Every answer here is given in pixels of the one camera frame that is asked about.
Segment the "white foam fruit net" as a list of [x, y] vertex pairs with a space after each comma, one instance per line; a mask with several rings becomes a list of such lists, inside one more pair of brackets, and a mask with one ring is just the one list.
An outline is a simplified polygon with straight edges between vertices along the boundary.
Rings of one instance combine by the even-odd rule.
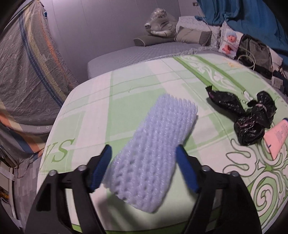
[[112, 160], [104, 186], [138, 210], [157, 211], [174, 175], [176, 147], [190, 134], [197, 112], [197, 105], [190, 100], [160, 95]]

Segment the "pink tube with blue cap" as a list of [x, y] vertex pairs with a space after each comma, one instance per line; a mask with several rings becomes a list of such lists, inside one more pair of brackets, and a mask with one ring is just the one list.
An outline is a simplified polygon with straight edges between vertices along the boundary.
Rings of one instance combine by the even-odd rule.
[[276, 160], [288, 135], [287, 118], [282, 119], [264, 134], [264, 142], [273, 160]]

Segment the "black plastic bag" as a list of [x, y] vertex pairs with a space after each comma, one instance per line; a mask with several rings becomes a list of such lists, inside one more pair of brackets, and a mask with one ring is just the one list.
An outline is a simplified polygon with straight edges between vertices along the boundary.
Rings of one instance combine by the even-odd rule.
[[270, 128], [277, 110], [269, 93], [259, 92], [257, 99], [249, 101], [245, 110], [233, 93], [214, 91], [212, 86], [206, 87], [206, 91], [214, 104], [234, 117], [234, 131], [240, 145], [252, 145], [264, 137], [265, 129]]

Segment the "low white shelf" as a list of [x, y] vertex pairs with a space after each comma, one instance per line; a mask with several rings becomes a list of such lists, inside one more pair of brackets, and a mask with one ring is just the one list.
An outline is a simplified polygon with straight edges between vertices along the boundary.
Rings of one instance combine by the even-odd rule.
[[19, 220], [14, 205], [14, 170], [3, 159], [1, 159], [1, 202], [4, 203], [8, 215], [14, 224], [19, 227]]

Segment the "green floral table cloth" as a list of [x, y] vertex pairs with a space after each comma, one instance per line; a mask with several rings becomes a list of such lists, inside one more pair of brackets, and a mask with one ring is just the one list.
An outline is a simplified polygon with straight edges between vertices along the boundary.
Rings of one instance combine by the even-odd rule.
[[92, 195], [108, 233], [180, 233], [196, 202], [175, 161], [183, 143], [214, 171], [237, 171], [263, 231], [287, 205], [287, 145], [276, 159], [259, 141], [242, 146], [234, 122], [206, 87], [235, 94], [243, 108], [266, 91], [287, 117], [287, 102], [260, 75], [220, 54], [161, 58], [107, 72], [76, 87], [49, 134], [38, 186], [51, 170], [69, 172], [112, 147], [125, 161]]

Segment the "striped grey hanging sheet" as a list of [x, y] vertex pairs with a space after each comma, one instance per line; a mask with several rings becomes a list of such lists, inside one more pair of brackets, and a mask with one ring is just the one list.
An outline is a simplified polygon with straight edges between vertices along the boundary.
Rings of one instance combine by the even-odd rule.
[[28, 3], [1, 35], [1, 156], [41, 156], [55, 119], [78, 85], [50, 35], [45, 8]]

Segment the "white power strip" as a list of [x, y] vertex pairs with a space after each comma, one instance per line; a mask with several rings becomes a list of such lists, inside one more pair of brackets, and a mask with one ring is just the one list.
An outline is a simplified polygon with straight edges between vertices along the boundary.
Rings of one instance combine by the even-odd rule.
[[273, 88], [276, 88], [278, 90], [281, 90], [283, 87], [283, 80], [280, 78], [277, 78], [275, 76], [271, 77], [271, 85]]

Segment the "grey sofa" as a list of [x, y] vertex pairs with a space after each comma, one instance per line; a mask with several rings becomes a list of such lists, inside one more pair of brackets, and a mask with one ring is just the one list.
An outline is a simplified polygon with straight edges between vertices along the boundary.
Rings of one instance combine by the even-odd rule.
[[200, 51], [217, 51], [216, 46], [201, 46], [181, 42], [167, 42], [147, 47], [132, 46], [114, 51], [87, 63], [88, 78], [92, 79], [104, 73], [144, 61], [168, 58], [178, 55], [191, 55]]

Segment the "dark grey backpack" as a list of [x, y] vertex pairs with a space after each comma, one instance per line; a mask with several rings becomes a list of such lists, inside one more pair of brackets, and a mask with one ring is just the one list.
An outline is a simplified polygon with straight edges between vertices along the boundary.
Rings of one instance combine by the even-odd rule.
[[264, 78], [271, 79], [273, 72], [271, 53], [260, 40], [244, 34], [234, 59]]

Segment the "baby picture package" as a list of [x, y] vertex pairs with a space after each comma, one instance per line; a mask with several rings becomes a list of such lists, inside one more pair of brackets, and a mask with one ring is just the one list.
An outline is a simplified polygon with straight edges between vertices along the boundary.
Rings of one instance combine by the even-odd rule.
[[218, 51], [229, 58], [234, 59], [242, 36], [243, 33], [234, 31], [224, 21], [221, 28], [220, 47]]

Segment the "grey square cushion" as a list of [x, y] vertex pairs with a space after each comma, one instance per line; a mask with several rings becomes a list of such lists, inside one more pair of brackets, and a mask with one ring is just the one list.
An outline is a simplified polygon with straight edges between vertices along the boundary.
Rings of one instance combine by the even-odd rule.
[[199, 31], [196, 29], [189, 29], [180, 26], [174, 40], [176, 42], [199, 44], [201, 46], [205, 46], [210, 41], [211, 36], [211, 31]]

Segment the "grey bolster pillow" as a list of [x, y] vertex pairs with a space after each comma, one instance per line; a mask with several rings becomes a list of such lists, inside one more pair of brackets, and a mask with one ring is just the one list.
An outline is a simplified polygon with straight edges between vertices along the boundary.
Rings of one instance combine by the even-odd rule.
[[161, 43], [174, 42], [174, 38], [158, 37], [153, 35], [140, 36], [133, 39], [135, 46], [152, 46]]

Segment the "white patterned pillow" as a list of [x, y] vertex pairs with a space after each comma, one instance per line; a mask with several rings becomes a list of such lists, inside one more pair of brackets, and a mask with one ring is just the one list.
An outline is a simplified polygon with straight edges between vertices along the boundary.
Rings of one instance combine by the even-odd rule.
[[207, 25], [204, 21], [197, 20], [194, 16], [183, 16], [179, 17], [176, 24], [176, 32], [179, 32], [180, 27], [195, 29], [199, 31], [211, 31], [211, 41], [210, 46], [220, 47], [220, 37], [221, 37], [221, 26]]

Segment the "blue curtain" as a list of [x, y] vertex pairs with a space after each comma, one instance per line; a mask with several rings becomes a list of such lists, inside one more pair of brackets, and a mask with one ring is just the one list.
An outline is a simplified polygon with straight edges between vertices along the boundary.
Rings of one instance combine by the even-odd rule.
[[263, 1], [197, 1], [204, 17], [212, 26], [227, 23], [230, 28], [260, 40], [273, 49], [287, 66], [287, 32]]

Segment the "plush tiger in plastic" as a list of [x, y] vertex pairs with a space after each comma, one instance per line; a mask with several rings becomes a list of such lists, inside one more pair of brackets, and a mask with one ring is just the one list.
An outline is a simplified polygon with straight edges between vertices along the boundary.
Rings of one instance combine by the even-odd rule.
[[178, 20], [163, 8], [155, 8], [145, 23], [146, 31], [152, 36], [173, 38]]

